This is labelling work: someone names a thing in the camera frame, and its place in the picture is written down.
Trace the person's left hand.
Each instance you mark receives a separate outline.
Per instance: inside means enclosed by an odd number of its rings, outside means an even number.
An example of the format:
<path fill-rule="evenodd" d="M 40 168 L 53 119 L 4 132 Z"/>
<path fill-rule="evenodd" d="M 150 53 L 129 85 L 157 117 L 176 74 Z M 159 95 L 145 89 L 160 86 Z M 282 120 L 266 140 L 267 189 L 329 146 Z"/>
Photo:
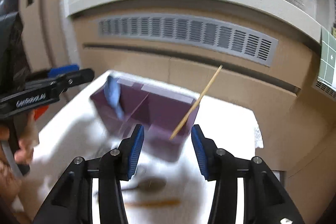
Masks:
<path fill-rule="evenodd" d="M 39 144 L 38 130 L 35 123 L 35 111 L 32 110 L 27 116 L 27 125 L 18 140 L 19 149 L 14 154 L 18 164 L 30 164 L 33 159 L 34 147 Z M 1 124 L 1 141 L 9 139 L 9 129 Z M 1 162 L 8 165 L 3 149 L 1 148 Z"/>

